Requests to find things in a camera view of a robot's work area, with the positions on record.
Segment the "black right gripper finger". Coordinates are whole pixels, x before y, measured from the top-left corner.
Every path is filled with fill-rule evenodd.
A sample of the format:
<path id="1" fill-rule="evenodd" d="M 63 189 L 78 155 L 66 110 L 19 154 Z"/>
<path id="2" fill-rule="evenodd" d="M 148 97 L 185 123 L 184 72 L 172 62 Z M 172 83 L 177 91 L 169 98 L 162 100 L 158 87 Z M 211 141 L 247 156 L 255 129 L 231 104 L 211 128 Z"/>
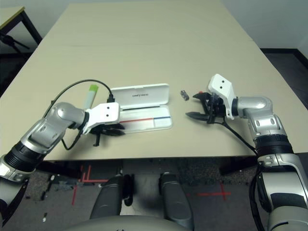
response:
<path id="1" fill-rule="evenodd" d="M 202 114 L 200 112 L 187 112 L 185 113 L 186 116 L 189 118 L 195 119 L 195 120 L 200 120 L 200 121 L 207 121 L 209 119 L 209 116 L 206 114 Z"/>
<path id="2" fill-rule="evenodd" d="M 193 98 L 200 100 L 202 106 L 209 107 L 212 95 L 208 92 L 199 92 L 193 95 Z"/>

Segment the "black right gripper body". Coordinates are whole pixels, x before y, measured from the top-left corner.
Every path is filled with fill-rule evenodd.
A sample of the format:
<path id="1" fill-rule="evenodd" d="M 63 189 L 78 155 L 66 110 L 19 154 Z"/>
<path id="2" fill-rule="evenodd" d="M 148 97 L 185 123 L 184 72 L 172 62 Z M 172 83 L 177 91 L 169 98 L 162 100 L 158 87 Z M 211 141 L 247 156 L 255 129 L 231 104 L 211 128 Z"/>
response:
<path id="1" fill-rule="evenodd" d="M 214 124 L 217 117 L 225 117 L 226 108 L 224 102 L 217 94 L 205 94 L 205 115 L 207 116 L 206 122 L 208 124 Z"/>

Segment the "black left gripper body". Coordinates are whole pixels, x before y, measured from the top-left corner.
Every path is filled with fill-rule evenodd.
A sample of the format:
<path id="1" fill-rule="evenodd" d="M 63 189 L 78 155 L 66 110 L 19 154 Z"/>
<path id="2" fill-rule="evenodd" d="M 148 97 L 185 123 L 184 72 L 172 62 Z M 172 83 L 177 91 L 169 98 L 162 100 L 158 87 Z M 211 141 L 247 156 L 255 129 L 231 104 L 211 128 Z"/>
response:
<path id="1" fill-rule="evenodd" d="M 99 146 L 100 145 L 100 138 L 101 135 L 106 135 L 106 127 L 105 125 L 98 125 L 91 129 L 91 134 L 95 135 L 96 140 L 93 146 Z"/>

